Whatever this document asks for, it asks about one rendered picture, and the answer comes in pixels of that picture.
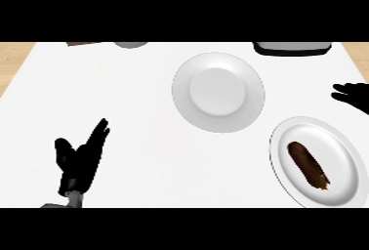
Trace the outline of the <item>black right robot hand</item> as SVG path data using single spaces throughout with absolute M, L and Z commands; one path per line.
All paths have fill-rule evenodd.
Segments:
M 350 104 L 369 115 L 369 84 L 366 83 L 344 83 L 335 84 L 332 98 Z

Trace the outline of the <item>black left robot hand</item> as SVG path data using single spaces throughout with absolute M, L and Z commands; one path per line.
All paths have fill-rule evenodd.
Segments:
M 109 134 L 108 121 L 100 119 L 87 142 L 72 148 L 69 142 L 54 140 L 56 164 L 62 170 L 57 193 L 65 196 L 69 191 L 84 194 L 93 184 L 93 177 L 102 157 L 102 148 Z

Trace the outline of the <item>white oval plate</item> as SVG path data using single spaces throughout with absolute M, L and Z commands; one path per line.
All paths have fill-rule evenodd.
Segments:
M 288 154 L 300 142 L 331 180 L 326 189 L 310 186 Z M 305 208 L 359 208 L 369 199 L 369 176 L 359 152 L 342 133 L 323 121 L 297 116 L 279 123 L 270 138 L 270 161 L 276 179 L 294 201 Z

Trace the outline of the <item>brown sweet potato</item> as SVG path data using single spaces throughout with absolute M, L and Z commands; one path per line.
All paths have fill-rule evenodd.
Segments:
M 286 146 L 286 150 L 310 186 L 313 188 L 326 189 L 331 180 L 304 144 L 291 142 Z

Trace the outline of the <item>white round plate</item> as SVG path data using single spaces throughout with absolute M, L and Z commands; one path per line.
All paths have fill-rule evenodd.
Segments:
M 254 67 L 226 53 L 204 53 L 177 69 L 171 98 L 186 121 L 211 133 L 235 133 L 257 120 L 266 88 Z

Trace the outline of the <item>black and grey appliance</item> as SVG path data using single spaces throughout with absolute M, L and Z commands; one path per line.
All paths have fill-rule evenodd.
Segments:
M 320 56 L 331 48 L 331 42 L 254 42 L 255 52 L 276 57 Z

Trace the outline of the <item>grey round object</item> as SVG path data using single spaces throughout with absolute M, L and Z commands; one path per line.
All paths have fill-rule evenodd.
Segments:
M 145 46 L 149 42 L 114 42 L 119 48 L 136 49 Z

